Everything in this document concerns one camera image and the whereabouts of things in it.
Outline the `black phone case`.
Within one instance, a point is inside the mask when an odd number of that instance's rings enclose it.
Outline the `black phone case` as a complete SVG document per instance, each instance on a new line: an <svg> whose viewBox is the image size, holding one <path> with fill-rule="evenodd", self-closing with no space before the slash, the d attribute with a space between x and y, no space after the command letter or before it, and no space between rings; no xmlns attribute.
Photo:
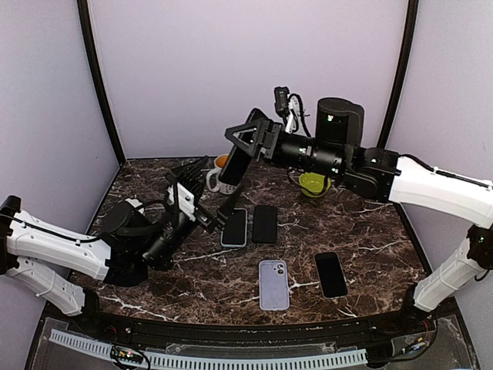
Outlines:
<svg viewBox="0 0 493 370"><path fill-rule="evenodd" d="M246 123L255 119L266 119L267 116L258 108L253 108L246 119ZM219 178L223 183L237 186L240 184L248 166L250 165L251 157L245 154L239 148L233 146L228 155L226 166L222 169Z"/></svg>

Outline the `lilac phone case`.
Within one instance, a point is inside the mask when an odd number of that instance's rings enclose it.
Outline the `lilac phone case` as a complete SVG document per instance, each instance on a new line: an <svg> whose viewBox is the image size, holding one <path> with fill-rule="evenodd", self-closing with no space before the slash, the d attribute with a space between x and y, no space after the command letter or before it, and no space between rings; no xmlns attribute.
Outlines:
<svg viewBox="0 0 493 370"><path fill-rule="evenodd" d="M285 261L259 263L259 299L263 311L285 311L290 307L290 289Z"/></svg>

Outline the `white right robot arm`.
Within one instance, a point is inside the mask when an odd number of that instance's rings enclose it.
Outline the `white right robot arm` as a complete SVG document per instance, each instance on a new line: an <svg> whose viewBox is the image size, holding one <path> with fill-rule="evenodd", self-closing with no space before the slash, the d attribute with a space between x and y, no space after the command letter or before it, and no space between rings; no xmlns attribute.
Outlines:
<svg viewBox="0 0 493 370"><path fill-rule="evenodd" d="M492 183L430 166L410 154L361 145L364 109L334 97L317 104L316 130L307 131L304 106L296 95L275 102L279 122L262 113L230 127L232 143L219 178L236 186L251 160L320 174L326 183L343 186L380 203L413 204L471 223L456 251L432 274L407 291L404 309L393 327L410 334L433 311L478 274L492 268Z"/></svg>

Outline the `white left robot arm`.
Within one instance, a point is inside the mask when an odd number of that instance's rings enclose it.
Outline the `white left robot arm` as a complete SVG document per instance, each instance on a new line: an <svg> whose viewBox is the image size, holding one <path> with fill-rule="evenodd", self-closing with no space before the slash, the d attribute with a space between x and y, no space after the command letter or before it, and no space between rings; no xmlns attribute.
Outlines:
<svg viewBox="0 0 493 370"><path fill-rule="evenodd" d="M197 195L173 183L160 202L164 210L156 222L145 217L144 205L124 200L113 205L97 236L47 224L22 210L19 197L9 196L1 205L1 273L64 315L78 316L79 324L92 336L101 336L108 331L109 320L99 312L98 295L68 282L52 266L67 267L106 284L134 287L148 278L150 268L169 270L173 254L196 227L209 233L224 228L240 192L236 189L212 214Z"/></svg>

